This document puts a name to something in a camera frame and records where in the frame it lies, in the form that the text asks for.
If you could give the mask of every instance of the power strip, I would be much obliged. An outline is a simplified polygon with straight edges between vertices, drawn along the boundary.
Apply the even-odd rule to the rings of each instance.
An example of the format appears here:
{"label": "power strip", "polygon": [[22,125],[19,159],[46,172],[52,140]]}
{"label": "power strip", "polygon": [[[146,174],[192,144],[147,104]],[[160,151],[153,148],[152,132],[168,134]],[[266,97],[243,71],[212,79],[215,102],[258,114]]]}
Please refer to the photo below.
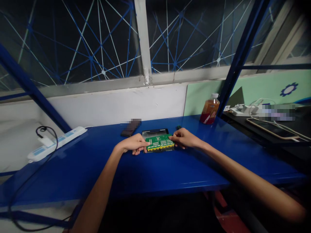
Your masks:
{"label": "power strip", "polygon": [[253,117],[256,117],[259,116],[258,109],[258,105],[252,106],[252,108],[251,106],[244,105],[242,109],[239,107],[235,107],[232,108],[231,111],[232,114],[237,117],[250,117],[250,113],[252,113]]}
{"label": "power strip", "polygon": [[[58,148],[62,147],[63,145],[69,143],[76,137],[84,134],[87,131],[87,129],[78,126],[77,128],[69,131],[68,133],[65,133],[63,136],[60,136],[58,138]],[[53,144],[49,147],[47,146],[41,146],[38,149],[34,150],[33,152],[29,153],[27,158],[29,159],[29,163],[37,162],[45,157],[47,157],[49,154],[51,154],[56,148],[56,139],[53,140]]]}

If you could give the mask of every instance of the forearm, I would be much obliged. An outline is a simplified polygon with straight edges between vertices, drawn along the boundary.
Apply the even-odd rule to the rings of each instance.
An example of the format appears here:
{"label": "forearm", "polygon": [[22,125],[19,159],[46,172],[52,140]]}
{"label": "forearm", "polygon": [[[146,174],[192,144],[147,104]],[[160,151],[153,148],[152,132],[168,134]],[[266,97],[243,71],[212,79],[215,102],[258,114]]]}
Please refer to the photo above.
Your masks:
{"label": "forearm", "polygon": [[304,219],[306,210],[274,185],[205,142],[198,149],[209,155],[250,193],[283,218],[291,222],[300,222]]}
{"label": "forearm", "polygon": [[96,233],[103,218],[114,174],[123,150],[115,147],[72,228],[72,233]]}

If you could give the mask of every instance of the window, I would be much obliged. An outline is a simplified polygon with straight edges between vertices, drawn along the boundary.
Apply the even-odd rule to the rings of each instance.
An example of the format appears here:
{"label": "window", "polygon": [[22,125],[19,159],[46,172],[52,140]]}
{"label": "window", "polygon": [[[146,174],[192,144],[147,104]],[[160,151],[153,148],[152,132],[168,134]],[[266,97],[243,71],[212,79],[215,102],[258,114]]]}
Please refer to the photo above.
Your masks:
{"label": "window", "polygon": [[[252,62],[282,6],[274,1],[248,61]],[[228,66],[242,36],[252,0],[147,0],[153,73]]]}
{"label": "window", "polygon": [[4,92],[9,91],[15,91],[15,93],[24,92],[15,79],[0,65],[0,93],[1,95],[5,95]]}
{"label": "window", "polygon": [[132,1],[2,1],[1,11],[0,42],[37,86],[142,74]]}
{"label": "window", "polygon": [[[46,97],[225,78],[254,2],[2,1],[0,43]],[[296,17],[291,0],[272,0],[246,63],[272,64]],[[311,53],[306,36],[290,56]],[[6,77],[1,91],[14,90]]]}
{"label": "window", "polygon": [[306,30],[306,32],[302,35],[298,43],[295,45],[288,58],[293,57],[304,57],[311,55],[311,41],[310,41],[310,31]]}

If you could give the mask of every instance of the blue table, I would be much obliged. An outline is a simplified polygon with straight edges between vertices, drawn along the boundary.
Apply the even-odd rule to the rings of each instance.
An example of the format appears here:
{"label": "blue table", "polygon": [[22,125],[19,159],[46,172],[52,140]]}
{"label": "blue table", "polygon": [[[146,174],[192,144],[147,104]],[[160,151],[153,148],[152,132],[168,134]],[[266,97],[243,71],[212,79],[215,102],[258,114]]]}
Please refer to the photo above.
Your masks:
{"label": "blue table", "polygon": [[[143,121],[136,133],[160,128],[168,128],[173,133],[177,125],[188,129],[272,184],[296,182],[305,177],[219,118],[213,125],[200,123],[199,116]],[[92,127],[61,147],[21,190],[14,210],[53,206],[59,202],[86,198],[114,146],[124,139],[120,136],[123,127]],[[44,161],[26,165],[0,186],[0,212],[6,211],[14,191]],[[217,164],[194,149],[177,148],[175,151],[138,156],[128,152],[120,160],[110,197],[219,190],[229,183]]]}

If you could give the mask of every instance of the blue gear decal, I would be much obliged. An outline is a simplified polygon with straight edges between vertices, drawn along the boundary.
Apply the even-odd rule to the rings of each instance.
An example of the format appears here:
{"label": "blue gear decal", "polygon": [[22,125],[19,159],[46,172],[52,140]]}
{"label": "blue gear decal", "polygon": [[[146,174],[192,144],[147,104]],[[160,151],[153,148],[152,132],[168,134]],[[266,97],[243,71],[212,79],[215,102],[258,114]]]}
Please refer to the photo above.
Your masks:
{"label": "blue gear decal", "polygon": [[298,83],[292,83],[292,84],[289,84],[286,86],[286,88],[284,88],[282,91],[281,91],[281,94],[280,96],[286,96],[286,95],[289,95],[291,94],[294,90],[297,89],[297,86],[298,86]]}

